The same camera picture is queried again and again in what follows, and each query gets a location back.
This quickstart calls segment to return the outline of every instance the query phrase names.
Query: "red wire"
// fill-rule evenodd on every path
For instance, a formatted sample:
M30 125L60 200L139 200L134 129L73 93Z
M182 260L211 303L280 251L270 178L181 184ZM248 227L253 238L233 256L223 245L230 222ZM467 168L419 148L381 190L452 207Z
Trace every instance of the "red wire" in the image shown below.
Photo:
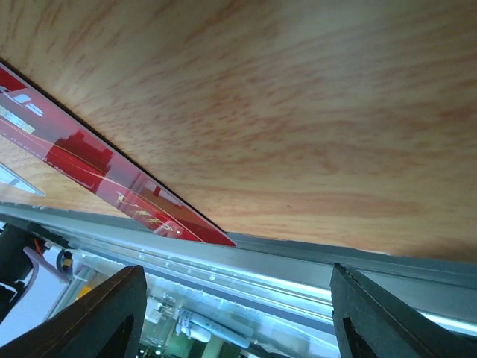
M37 248L37 253L42 257L43 252L42 252L42 249L40 248L40 244L38 243L38 239L34 239L34 241L35 241L35 247Z

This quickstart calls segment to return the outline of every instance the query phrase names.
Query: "wooden surface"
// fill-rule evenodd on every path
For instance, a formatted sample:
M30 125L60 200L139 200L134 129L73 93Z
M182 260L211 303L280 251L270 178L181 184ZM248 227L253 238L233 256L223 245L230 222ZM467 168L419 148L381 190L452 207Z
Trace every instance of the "wooden surface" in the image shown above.
M225 230L474 261L477 4L359 2L4 0L0 56Z

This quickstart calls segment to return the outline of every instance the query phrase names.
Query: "wood grain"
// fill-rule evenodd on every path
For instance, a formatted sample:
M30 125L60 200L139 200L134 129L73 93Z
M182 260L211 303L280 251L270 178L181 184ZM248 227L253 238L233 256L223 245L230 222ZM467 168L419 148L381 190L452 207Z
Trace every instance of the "wood grain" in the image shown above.
M12 0L0 56L225 230L474 261L476 11Z

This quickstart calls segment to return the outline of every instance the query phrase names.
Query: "black plastic piece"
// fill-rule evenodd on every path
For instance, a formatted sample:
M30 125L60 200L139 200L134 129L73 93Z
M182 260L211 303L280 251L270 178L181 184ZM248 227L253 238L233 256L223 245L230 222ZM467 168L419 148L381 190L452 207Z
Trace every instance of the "black plastic piece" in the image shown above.
M10 224L4 226L0 234L0 278L16 282L24 280L33 265L23 248L35 249L33 236L19 227Z
M18 303L25 292L25 285L22 281L15 283L0 278L0 324L7 317L8 313Z
M0 348L0 357L134 358L145 308L144 269L123 268L49 321Z
M335 264L333 322L342 358L477 357L450 333L354 268Z
M68 241L65 240L63 237L55 233L51 233L50 231L43 228L41 225L36 224L34 222L28 222L26 220L18 219L13 216L5 215L5 214L0 214L0 221L6 222L20 229L23 229L24 231L32 233L33 235L41 239L47 239L51 242L54 242L55 244L61 246L62 248L71 248L71 246L68 245L69 244Z

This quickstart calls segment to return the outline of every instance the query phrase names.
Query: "yellow object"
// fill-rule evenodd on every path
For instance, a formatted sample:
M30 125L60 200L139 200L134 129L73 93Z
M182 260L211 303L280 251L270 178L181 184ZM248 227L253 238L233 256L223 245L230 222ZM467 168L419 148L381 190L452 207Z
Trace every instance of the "yellow object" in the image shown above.
M72 260L72 259L65 259L65 260L63 261L63 266L68 266L68 267L69 267L69 266L72 265L72 263L73 263L73 260Z
M79 300L80 298L82 298L86 293L88 293L91 290L92 290L92 287L89 287L89 286L83 287L81 289L79 295L76 297L76 299Z

